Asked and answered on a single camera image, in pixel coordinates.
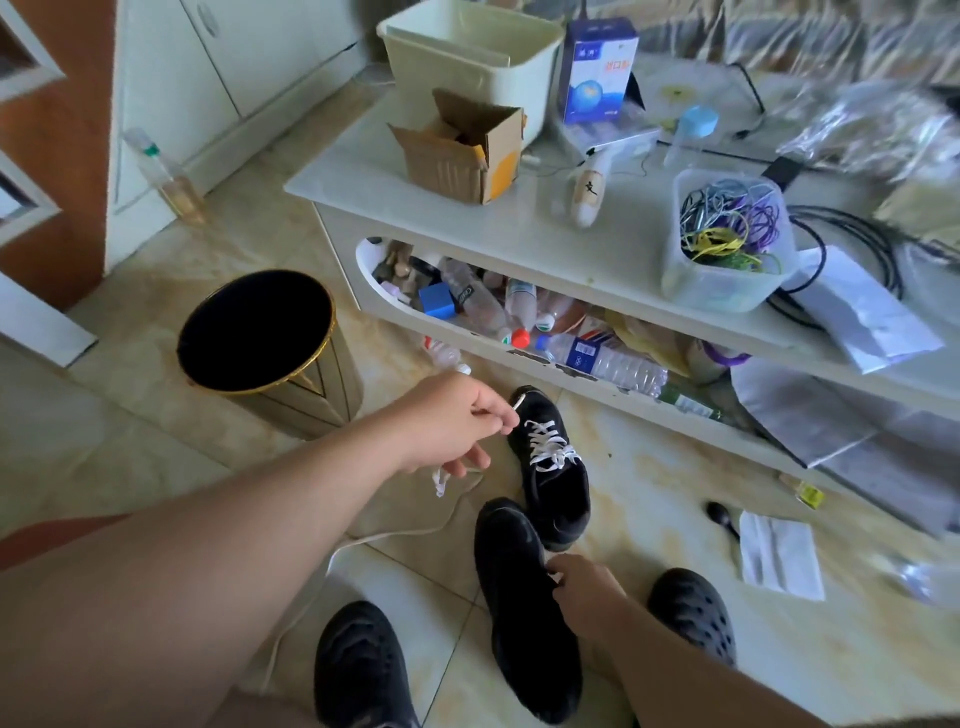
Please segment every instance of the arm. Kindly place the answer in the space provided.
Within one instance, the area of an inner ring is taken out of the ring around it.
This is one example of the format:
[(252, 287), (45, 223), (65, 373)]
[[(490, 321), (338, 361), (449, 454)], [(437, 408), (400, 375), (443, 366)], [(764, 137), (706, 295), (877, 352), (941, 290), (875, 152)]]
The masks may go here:
[(203, 724), (380, 484), (485, 468), (517, 415), (431, 377), (369, 417), (0, 574), (0, 724)]
[(826, 725), (668, 630), (624, 593), (606, 567), (572, 554), (555, 556), (547, 566), (563, 574), (554, 598), (567, 625), (610, 653), (644, 728)]

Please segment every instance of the open cardboard box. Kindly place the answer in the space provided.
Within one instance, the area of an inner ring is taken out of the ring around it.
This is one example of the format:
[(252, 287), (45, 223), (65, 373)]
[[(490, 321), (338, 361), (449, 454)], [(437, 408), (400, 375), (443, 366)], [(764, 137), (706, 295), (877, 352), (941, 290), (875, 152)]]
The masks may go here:
[(523, 109), (471, 101), (433, 89), (440, 117), (426, 129), (390, 130), (410, 181), (464, 203), (485, 205), (514, 181), (523, 146)]

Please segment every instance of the blue and white box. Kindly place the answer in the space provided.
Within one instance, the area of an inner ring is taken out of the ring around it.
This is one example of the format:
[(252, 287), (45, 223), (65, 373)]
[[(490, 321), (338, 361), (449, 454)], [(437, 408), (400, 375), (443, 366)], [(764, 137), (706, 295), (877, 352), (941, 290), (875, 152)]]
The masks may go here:
[(616, 118), (634, 66), (636, 44), (634, 25), (625, 17), (567, 24), (557, 91), (565, 124)]

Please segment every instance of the hand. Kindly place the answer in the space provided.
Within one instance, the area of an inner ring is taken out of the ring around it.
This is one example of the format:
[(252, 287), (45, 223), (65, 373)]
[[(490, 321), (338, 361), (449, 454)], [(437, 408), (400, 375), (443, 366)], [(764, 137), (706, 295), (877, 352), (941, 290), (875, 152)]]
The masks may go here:
[(588, 558), (562, 553), (547, 562), (553, 573), (560, 573), (560, 585), (553, 598), (560, 604), (564, 621), (575, 635), (604, 644), (616, 635), (623, 619), (638, 608), (607, 567)]
[(462, 457), (480, 469), (489, 467), (490, 456), (477, 441), (497, 432), (506, 435), (520, 422), (493, 389), (457, 372), (424, 379), (381, 415), (403, 434), (402, 470), (443, 465), (455, 477), (467, 474)]

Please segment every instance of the gold rim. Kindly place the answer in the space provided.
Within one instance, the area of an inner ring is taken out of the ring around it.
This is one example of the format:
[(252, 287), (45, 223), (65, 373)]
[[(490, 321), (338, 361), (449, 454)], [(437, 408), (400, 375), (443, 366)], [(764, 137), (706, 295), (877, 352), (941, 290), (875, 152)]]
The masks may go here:
[[(183, 372), (184, 375), (185, 375), (185, 376), (187, 377), (187, 379), (189, 380), (190, 384), (192, 384), (193, 386), (195, 386), (195, 387), (197, 387), (198, 389), (201, 389), (201, 390), (203, 390), (203, 391), (205, 391), (205, 392), (212, 392), (212, 393), (215, 394), (215, 395), (222, 395), (222, 396), (224, 396), (224, 397), (244, 397), (245, 395), (258, 395), (258, 394), (260, 394), (261, 392), (266, 392), (268, 389), (273, 389), (273, 388), (276, 387), (277, 385), (283, 384), (284, 382), (289, 381), (290, 379), (294, 378), (295, 376), (299, 376), (299, 375), (303, 372), (303, 370), (305, 370), (308, 366), (310, 366), (311, 364), (313, 364), (317, 359), (320, 358), (321, 354), (324, 353), (324, 349), (326, 349), (326, 345), (330, 343), (330, 339), (331, 339), (332, 336), (333, 336), (333, 329), (335, 329), (335, 328), (337, 327), (337, 302), (334, 301), (333, 296), (332, 296), (332, 295), (330, 294), (330, 292), (327, 290), (327, 288), (326, 288), (325, 285), (323, 285), (319, 280), (315, 279), (313, 276), (310, 276), (310, 275), (304, 273), (303, 271), (291, 271), (291, 270), (289, 270), (288, 268), (270, 268), (270, 269), (268, 269), (268, 270), (270, 270), (270, 271), (287, 271), (287, 272), (289, 272), (289, 273), (299, 273), (301, 276), (307, 276), (309, 279), (313, 280), (315, 283), (317, 283), (317, 285), (319, 285), (319, 286), (323, 289), (324, 293), (326, 294), (327, 299), (330, 301), (330, 326), (328, 326), (327, 329), (326, 329), (326, 335), (324, 336), (324, 340), (320, 343), (320, 347), (319, 347), (315, 352), (313, 352), (312, 354), (310, 354), (310, 356), (307, 357), (307, 360), (304, 361), (295, 371), (291, 372), (290, 374), (288, 374), (288, 375), (286, 375), (286, 376), (282, 376), (280, 379), (277, 379), (276, 381), (272, 381), (272, 382), (270, 382), (269, 384), (264, 384), (264, 385), (262, 385), (262, 386), (255, 387), (254, 389), (245, 389), (245, 390), (241, 390), (241, 391), (239, 391), (239, 392), (225, 392), (225, 391), (222, 390), (222, 389), (212, 389), (212, 388), (207, 387), (207, 386), (205, 386), (205, 385), (203, 385), (203, 384), (201, 384), (201, 383), (199, 383), (199, 382), (194, 381), (193, 379), (190, 378), (190, 376), (189, 376), (186, 372)], [(255, 275), (257, 275), (258, 273), (266, 273), (266, 272), (267, 272), (267, 271), (257, 271), (256, 273), (247, 273), (247, 276), (255, 276)], [(207, 301), (209, 301), (210, 299), (212, 299), (214, 296), (216, 296), (216, 295), (217, 295), (218, 293), (220, 293), (222, 290), (224, 290), (225, 288), (233, 285), (236, 281), (246, 278), (247, 276), (241, 276), (240, 278), (234, 279), (234, 280), (232, 280), (232, 281), (229, 282), (229, 283), (224, 283), (224, 284), (223, 284), (222, 286), (220, 286), (217, 290), (215, 290), (213, 293), (209, 294), (206, 298), (204, 298), (204, 299), (200, 302), (200, 304), (199, 304), (196, 308), (193, 309), (193, 310), (194, 310), (194, 313), (196, 313), (196, 311), (197, 311), (201, 306), (203, 306)], [(183, 327), (180, 328), (180, 335), (183, 334)]]

